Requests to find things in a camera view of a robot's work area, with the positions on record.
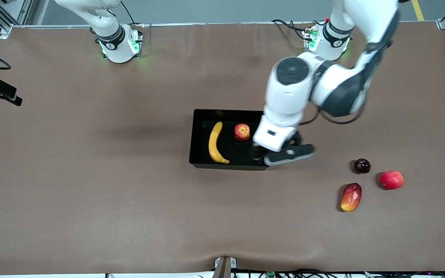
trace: apple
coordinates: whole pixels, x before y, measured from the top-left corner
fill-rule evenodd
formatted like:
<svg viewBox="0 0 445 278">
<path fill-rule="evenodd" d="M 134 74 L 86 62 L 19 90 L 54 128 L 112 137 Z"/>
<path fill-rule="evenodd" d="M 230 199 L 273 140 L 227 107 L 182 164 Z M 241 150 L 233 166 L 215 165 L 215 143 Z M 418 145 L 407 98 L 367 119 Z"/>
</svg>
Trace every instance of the apple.
<svg viewBox="0 0 445 278">
<path fill-rule="evenodd" d="M 250 138 L 250 127 L 245 124 L 237 124 L 234 127 L 234 137 L 238 141 L 247 141 Z"/>
<path fill-rule="evenodd" d="M 404 184 L 404 176 L 398 171 L 387 171 L 380 176 L 380 182 L 388 189 L 400 188 Z"/>
<path fill-rule="evenodd" d="M 355 210 L 362 198 L 362 187 L 358 183 L 350 183 L 343 190 L 341 209 L 349 212 Z"/>
</svg>

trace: banana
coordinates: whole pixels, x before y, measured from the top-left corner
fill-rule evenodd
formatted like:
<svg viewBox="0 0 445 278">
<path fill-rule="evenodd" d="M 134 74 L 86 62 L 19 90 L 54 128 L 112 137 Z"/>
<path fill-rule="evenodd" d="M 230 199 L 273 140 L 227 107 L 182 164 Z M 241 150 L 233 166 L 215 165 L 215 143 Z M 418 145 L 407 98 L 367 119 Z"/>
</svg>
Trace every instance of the banana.
<svg viewBox="0 0 445 278">
<path fill-rule="evenodd" d="M 229 160 L 225 159 L 221 153 L 219 153 L 219 150 L 217 150 L 217 138 L 219 138 L 222 128 L 222 122 L 217 123 L 214 125 L 214 128 L 212 128 L 211 136 L 209 137 L 209 154 L 215 162 L 228 164 Z"/>
</svg>

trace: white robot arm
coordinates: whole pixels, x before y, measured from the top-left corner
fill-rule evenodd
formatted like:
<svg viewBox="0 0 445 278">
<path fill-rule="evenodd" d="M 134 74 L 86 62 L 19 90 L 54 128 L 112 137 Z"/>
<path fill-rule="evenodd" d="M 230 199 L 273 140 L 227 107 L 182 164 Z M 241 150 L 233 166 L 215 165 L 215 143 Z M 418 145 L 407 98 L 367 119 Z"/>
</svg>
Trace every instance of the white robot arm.
<svg viewBox="0 0 445 278">
<path fill-rule="evenodd" d="M 90 24 L 99 38 L 102 52 L 115 63 L 125 63 L 140 55 L 142 37 L 127 24 L 119 24 L 109 12 L 120 0 L 55 0 Z"/>
<path fill-rule="evenodd" d="M 256 144 L 271 151 L 264 158 L 269 166 L 307 158 L 314 152 L 312 145 L 296 144 L 301 141 L 296 127 L 307 102 L 333 117 L 358 111 L 365 102 L 372 74 L 391 44 L 399 21 L 398 0 L 332 2 L 335 10 L 329 22 L 334 26 L 347 22 L 343 27 L 355 24 L 367 45 L 352 69 L 312 52 L 285 58 L 274 65 L 267 83 L 264 115 L 253 138 Z"/>
</svg>

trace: black rectangular tray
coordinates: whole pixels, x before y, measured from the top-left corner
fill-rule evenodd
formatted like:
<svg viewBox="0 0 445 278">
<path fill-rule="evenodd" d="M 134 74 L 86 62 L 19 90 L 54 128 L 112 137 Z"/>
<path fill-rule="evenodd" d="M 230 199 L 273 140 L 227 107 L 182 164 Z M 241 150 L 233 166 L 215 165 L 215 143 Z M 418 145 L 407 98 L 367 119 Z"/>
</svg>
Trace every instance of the black rectangular tray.
<svg viewBox="0 0 445 278">
<path fill-rule="evenodd" d="M 253 135 L 260 123 L 263 111 L 195 109 L 190 143 L 189 162 L 197 168 L 256 170 L 267 169 L 262 159 L 262 151 L 253 147 Z M 217 139 L 219 153 L 229 160 L 229 164 L 216 163 L 209 155 L 209 137 L 217 122 L 222 122 L 222 130 Z M 250 127 L 250 139 L 237 141 L 234 127 L 244 123 Z"/>
</svg>

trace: brown table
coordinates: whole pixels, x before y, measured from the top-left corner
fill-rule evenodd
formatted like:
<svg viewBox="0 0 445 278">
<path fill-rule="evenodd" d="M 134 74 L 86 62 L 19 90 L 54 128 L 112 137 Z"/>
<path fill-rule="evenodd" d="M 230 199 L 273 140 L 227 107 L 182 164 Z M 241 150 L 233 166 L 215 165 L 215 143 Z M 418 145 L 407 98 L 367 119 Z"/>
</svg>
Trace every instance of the brown table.
<svg viewBox="0 0 445 278">
<path fill-rule="evenodd" d="M 363 45 L 356 32 L 342 63 Z M 113 64 L 86 29 L 14 28 L 0 78 L 23 105 L 0 100 L 0 274 L 203 271 L 221 255 L 265 270 L 445 270 L 434 22 L 400 25 L 360 120 L 300 128 L 313 158 L 264 172 L 188 163 L 193 109 L 262 109 L 272 65 L 301 51 L 274 25 L 154 27 L 141 59 Z M 370 174 L 350 170 L 360 157 Z M 392 169 L 406 184 L 384 191 L 376 176 Z M 351 182 L 363 199 L 341 213 Z"/>
</svg>

